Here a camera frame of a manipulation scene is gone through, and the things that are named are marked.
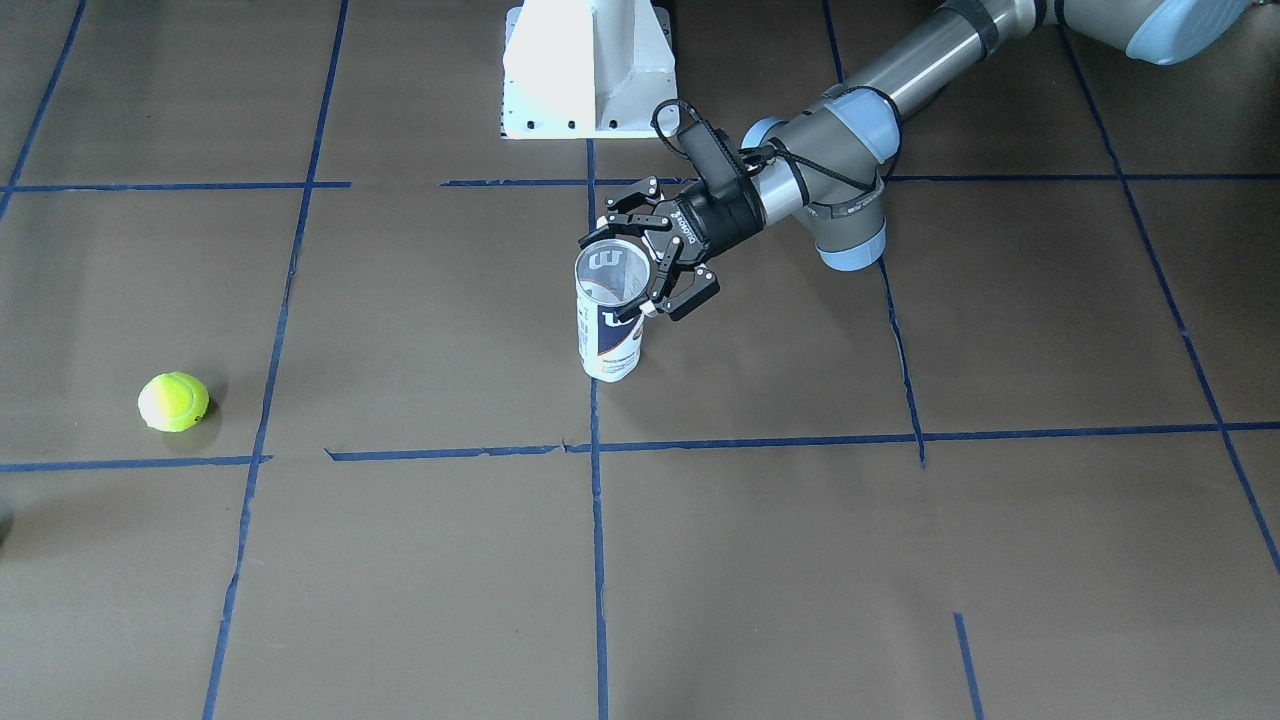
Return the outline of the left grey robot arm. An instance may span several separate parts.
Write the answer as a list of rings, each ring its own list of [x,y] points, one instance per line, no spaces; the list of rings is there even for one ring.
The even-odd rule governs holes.
[[[650,114],[692,179],[676,192],[648,176],[616,190],[579,241],[594,270],[625,269],[602,297],[621,322],[678,320],[721,287],[710,261],[788,218],[831,269],[877,263],[888,240],[884,195],[908,129],[964,74],[1010,44],[1055,27],[1153,67],[1184,63],[1244,15],[1244,1],[943,1],[913,32],[794,117],[763,118],[741,140],[685,99]]]

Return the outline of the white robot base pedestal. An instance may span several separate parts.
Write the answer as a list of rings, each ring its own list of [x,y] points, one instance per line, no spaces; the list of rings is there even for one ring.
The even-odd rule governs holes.
[[[671,18],[653,1],[524,1],[506,14],[500,133],[652,138],[678,110]]]

